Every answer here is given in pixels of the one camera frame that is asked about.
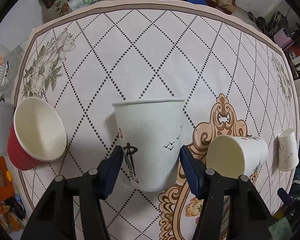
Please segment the white cup with calligraphy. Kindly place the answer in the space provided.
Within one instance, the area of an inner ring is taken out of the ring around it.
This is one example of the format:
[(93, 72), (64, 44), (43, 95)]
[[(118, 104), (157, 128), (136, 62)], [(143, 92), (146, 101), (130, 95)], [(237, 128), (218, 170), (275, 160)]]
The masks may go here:
[(114, 103), (116, 124), (131, 184), (160, 192), (176, 180), (183, 99)]

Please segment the white cup with bamboo print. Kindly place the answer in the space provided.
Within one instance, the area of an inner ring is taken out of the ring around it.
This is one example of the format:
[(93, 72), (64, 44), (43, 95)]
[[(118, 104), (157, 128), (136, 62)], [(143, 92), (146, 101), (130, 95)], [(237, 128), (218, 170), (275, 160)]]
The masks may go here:
[(267, 160), (268, 152), (268, 145), (260, 137), (219, 135), (209, 144), (206, 167), (224, 177), (250, 177)]

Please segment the white cup with birds print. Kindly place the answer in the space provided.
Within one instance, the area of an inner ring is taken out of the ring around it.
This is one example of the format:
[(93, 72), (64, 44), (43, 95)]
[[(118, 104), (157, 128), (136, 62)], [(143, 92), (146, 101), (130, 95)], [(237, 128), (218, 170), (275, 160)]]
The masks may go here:
[(294, 129), (289, 128), (278, 134), (279, 159), (278, 168), (280, 171), (290, 171), (299, 163), (298, 147)]

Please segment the red ripple paper cup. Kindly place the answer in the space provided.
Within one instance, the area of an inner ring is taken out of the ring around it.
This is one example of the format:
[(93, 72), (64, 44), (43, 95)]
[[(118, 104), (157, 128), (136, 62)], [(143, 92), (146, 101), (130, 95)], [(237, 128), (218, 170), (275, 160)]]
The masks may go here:
[(56, 110), (44, 100), (29, 97), (16, 107), (8, 137), (7, 155), (21, 171), (62, 157), (67, 146), (65, 127)]

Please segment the floral patterned table mat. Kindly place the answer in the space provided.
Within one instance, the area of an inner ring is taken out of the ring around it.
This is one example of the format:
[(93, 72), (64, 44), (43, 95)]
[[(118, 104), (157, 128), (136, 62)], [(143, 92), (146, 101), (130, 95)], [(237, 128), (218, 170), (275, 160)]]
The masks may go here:
[(299, 134), (294, 81), (281, 48), (240, 19), (178, 1), (104, 2), (33, 31), (15, 83), (14, 103), (38, 96), (59, 114), (68, 137), (57, 161), (19, 173), (34, 210), (57, 175), (98, 166), (119, 144), (115, 102), (184, 99), (181, 143), (205, 159), (219, 134), (261, 137), (264, 164), (251, 180), (271, 213), (293, 171), (277, 167), (277, 135)]

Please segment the pink suitcase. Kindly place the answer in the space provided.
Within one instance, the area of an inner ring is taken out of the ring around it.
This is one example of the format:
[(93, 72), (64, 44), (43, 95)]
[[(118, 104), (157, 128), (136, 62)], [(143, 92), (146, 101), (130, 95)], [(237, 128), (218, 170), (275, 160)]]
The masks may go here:
[(287, 34), (285, 29), (280, 29), (274, 36), (274, 42), (282, 49), (287, 50), (293, 45), (293, 39)]

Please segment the silver carton box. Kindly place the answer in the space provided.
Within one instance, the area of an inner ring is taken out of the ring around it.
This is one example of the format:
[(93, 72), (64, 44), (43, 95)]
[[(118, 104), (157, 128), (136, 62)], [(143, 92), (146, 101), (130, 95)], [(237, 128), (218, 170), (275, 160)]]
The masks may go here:
[(68, 0), (38, 0), (43, 12), (54, 20), (72, 12)]

